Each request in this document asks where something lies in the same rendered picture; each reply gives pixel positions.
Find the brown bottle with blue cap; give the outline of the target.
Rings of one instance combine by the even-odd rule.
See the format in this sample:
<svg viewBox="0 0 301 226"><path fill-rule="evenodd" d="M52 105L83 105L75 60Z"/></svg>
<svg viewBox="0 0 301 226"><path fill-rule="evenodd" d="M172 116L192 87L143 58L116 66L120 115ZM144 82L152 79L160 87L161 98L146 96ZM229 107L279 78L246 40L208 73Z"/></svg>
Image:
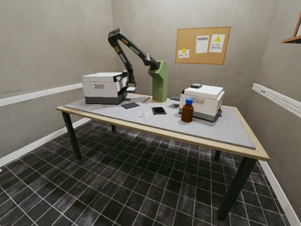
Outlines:
<svg viewBox="0 0 301 226"><path fill-rule="evenodd" d="M182 107L182 118L183 122L192 122L193 110L194 107L192 105L193 99L186 98L185 105Z"/></svg>

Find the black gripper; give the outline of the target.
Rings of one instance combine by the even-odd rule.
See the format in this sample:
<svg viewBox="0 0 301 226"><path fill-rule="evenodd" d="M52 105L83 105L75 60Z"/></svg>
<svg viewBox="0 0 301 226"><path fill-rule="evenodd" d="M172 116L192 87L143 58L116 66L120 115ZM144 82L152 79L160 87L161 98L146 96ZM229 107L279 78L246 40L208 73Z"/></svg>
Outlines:
<svg viewBox="0 0 301 226"><path fill-rule="evenodd" d="M127 88L128 88L128 83L135 84L135 88L136 88L137 83L135 83L136 81L134 81L134 77L133 76L131 76L131 77L129 76L128 79L129 79L129 81L127 81L127 83L125 83L125 85L127 86Z"/></svg>

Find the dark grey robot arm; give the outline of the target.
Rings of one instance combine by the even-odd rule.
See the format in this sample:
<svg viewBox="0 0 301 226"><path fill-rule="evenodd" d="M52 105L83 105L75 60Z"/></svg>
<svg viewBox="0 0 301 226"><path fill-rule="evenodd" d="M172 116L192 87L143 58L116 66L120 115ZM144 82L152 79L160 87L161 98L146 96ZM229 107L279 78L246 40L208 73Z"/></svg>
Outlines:
<svg viewBox="0 0 301 226"><path fill-rule="evenodd" d="M133 76L135 80L135 76L133 75L133 66L129 62L127 56L125 55L123 49L121 48L118 40L123 42L126 46L128 46L133 52L135 52L144 62L145 66L150 65L150 70L157 70L160 68L161 62L155 61L149 53L142 51L133 41L131 41L122 31L121 28L118 28L114 31L111 31L108 36L108 42L119 55L120 59L124 63L126 70L122 70L122 77L124 76Z"/></svg>

